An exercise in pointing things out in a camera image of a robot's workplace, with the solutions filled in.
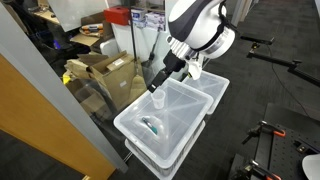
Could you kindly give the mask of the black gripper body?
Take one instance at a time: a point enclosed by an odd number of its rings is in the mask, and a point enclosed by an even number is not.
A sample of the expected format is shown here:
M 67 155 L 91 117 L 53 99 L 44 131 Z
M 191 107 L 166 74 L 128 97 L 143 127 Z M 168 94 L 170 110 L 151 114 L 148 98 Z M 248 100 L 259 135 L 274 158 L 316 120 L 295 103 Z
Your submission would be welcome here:
M 179 72 L 186 65 L 186 62 L 179 59 L 172 51 L 167 53 L 163 59 L 163 63 L 165 64 L 165 67 L 157 73 L 151 84 L 148 86 L 148 90 L 151 93 L 161 86 L 173 72 Z

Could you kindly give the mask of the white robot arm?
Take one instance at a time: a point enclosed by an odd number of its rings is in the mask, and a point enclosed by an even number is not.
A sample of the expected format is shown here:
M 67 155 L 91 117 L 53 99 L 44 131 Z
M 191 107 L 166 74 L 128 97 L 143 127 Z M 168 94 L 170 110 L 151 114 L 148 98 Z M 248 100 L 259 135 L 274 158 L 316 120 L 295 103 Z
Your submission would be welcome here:
M 147 89 L 153 93 L 173 72 L 188 66 L 188 76 L 200 78 L 203 61 L 222 56 L 232 46 L 236 27 L 227 18 L 227 0 L 178 0 L 168 17 L 169 51 Z

